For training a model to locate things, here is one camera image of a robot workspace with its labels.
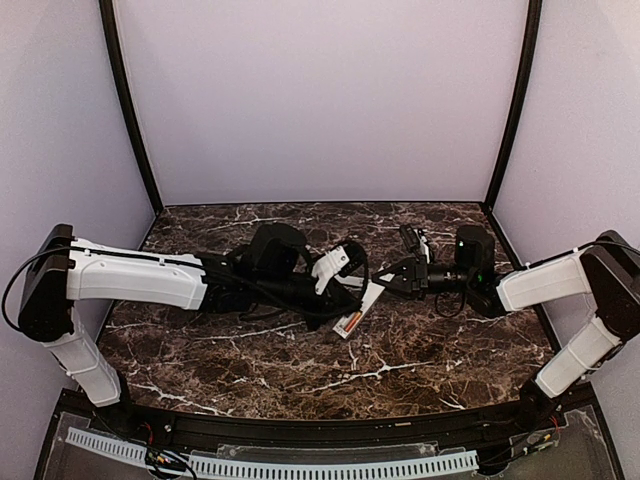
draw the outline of ventilation grill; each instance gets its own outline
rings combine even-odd
[[[145,448],[70,427],[67,443],[129,465],[146,468]],[[284,465],[189,457],[198,478],[215,480],[417,480],[478,469],[475,451],[396,462],[344,465]]]

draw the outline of black frame edge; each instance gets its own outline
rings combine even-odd
[[[493,209],[500,193],[500,187],[504,180],[507,164],[513,149],[513,143],[518,131],[520,123],[520,115],[527,94],[527,86],[529,85],[529,77],[531,75],[531,66],[533,65],[533,57],[536,49],[536,40],[538,38],[538,28],[540,26],[540,16],[542,13],[542,0],[529,0],[529,10],[527,13],[527,21],[524,29],[524,40],[522,41],[522,51],[520,53],[520,63],[518,65],[518,73],[516,82],[513,87],[513,97],[511,106],[509,107],[509,115],[502,136],[502,143],[496,159],[496,165],[491,176],[489,190],[485,197],[484,203]]]
[[[602,410],[598,399],[595,395],[593,387],[589,382],[575,385],[571,389],[571,393],[567,397],[565,406],[566,411],[591,405],[598,419],[599,426],[605,437],[606,448],[609,452],[609,458],[619,480],[624,480],[624,474],[620,465],[620,459],[613,445],[611,435],[606,423],[606,419],[602,415]],[[35,471],[34,480],[42,480],[46,462],[49,458],[51,445],[53,444],[54,435],[62,412],[69,412],[79,416],[92,418],[93,405],[87,397],[80,392],[63,389],[56,407],[54,409],[51,422],[47,429],[47,434],[43,442],[38,465]],[[170,414],[174,418],[174,430],[162,446],[172,449],[189,451],[192,449],[201,450],[203,442],[208,445],[205,450],[215,450],[218,443],[241,442],[243,445],[262,445],[265,446],[286,446],[300,448],[325,448],[326,445],[335,446],[336,442],[345,443],[342,440],[341,431],[354,429],[356,435],[353,438],[363,436],[363,441],[348,441],[348,444],[341,445],[347,448],[359,446],[371,446],[372,444],[399,444],[404,441],[438,441],[442,442],[441,448],[451,448],[452,446],[465,446],[471,449],[485,449],[492,446],[503,445],[509,441],[509,438],[517,432],[510,428],[499,427],[488,431],[479,429],[471,429],[477,423],[478,419],[492,418],[493,415],[510,415],[513,409],[517,408],[517,402],[509,402],[505,404],[492,405],[477,409],[470,409],[463,412],[450,412],[446,414],[431,414],[418,417],[395,418],[395,419],[378,419],[378,420],[357,420],[357,421],[279,421],[279,420],[256,420],[256,419],[238,419],[233,417],[218,417],[209,415],[197,415],[181,412],[171,412],[152,407],[135,406],[136,410],[144,414],[150,415],[166,415]],[[415,421],[416,425],[403,426],[398,430],[398,435],[389,437],[386,442],[380,443],[379,432],[380,426],[385,427],[384,430],[393,429],[397,422]],[[99,423],[92,421],[92,428],[104,430]],[[281,431],[274,430],[274,426],[284,427]],[[463,430],[463,436],[454,435],[456,439],[451,439],[452,431]],[[325,434],[318,434],[320,430],[324,430]]]
[[[133,107],[133,99],[131,97],[131,90],[129,89],[129,82],[127,81],[122,50],[120,48],[113,0],[99,0],[99,3],[104,38],[109,53],[113,80],[116,85],[116,91],[118,92],[118,99],[120,100],[122,117],[124,118],[127,132],[129,133],[129,141],[133,148],[133,154],[136,157],[136,163],[138,164],[147,196],[149,197],[153,211],[158,215],[164,209],[164,205],[162,204],[160,191],[158,190],[158,185],[151,170],[151,163],[149,162],[149,157],[144,147],[140,125],[138,124],[138,118],[135,108]]]
[[[498,222],[495,215],[493,214],[493,210],[486,204],[481,204],[480,208],[482,208],[482,211],[484,212],[485,217],[487,217],[487,220],[489,221],[489,225],[491,225],[491,228],[496,234],[496,237],[498,237],[498,241],[504,248],[504,251],[507,254],[507,258],[511,262],[511,265],[513,266],[513,268],[520,268],[522,266],[522,264],[520,263],[520,259],[518,258],[515,250],[511,246],[509,239],[504,234],[504,231],[502,230],[502,226],[500,225],[500,222]],[[551,349],[553,350],[554,353],[558,353],[562,349],[562,346],[560,345],[558,336],[556,335],[556,332],[553,329],[553,325],[551,324],[549,315],[547,315],[546,310],[540,304],[534,305],[533,310],[538,315],[538,319],[540,320],[542,329],[544,330],[544,333],[547,336],[547,339],[549,340]]]

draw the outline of enclosure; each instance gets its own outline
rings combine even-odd
[[[372,271],[406,256],[405,224],[442,261],[457,227],[482,225],[500,273],[609,229],[640,243],[633,2],[28,0],[0,19],[5,283],[57,223],[99,244],[180,254],[229,252],[283,222],[314,254],[358,239]],[[443,318],[431,297],[385,293],[347,340],[291,313],[242,322],[137,302],[79,308],[135,403],[170,411],[173,444],[206,451],[196,432],[288,448],[428,443],[431,432],[442,449],[469,449],[481,440],[448,444],[451,425],[466,432],[516,401],[596,307],[586,295]],[[13,439],[3,475],[49,478],[59,414],[91,408],[73,392],[56,406],[75,386],[40,345],[6,328],[0,342]],[[639,348],[629,342],[590,376],[595,394],[576,390],[572,421],[598,427],[601,451],[576,431],[566,442],[605,459],[613,476],[600,478],[640,478]],[[389,419],[409,426],[376,433]],[[523,465],[525,476],[546,468]],[[50,478],[72,478],[60,472]]]

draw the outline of lavender wall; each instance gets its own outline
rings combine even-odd
[[[533,261],[618,230],[640,244],[640,4],[545,2],[496,215]],[[560,338],[589,298],[549,304]],[[640,341],[593,376],[627,478],[640,479]]]
[[[96,1],[0,2],[3,289],[55,223],[136,247],[152,220],[102,35]],[[94,334],[105,307],[83,305]],[[44,348],[0,325],[0,478],[33,477],[65,378]]]
[[[117,7],[166,203],[484,197],[526,0]]]

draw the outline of brown marble tabletop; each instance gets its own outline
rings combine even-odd
[[[317,203],[169,207],[144,250],[226,253],[267,222],[303,231],[314,253],[350,236],[371,270],[407,256],[398,226],[428,232],[451,262],[455,230],[490,229],[473,203]],[[510,265],[496,242],[498,271]],[[119,302],[100,339],[142,405],[271,419],[364,419],[462,410],[515,400],[552,355],[536,314],[485,319],[466,307],[442,318],[426,302],[383,294],[343,340],[330,322],[308,332],[285,314],[240,321],[178,308]]]

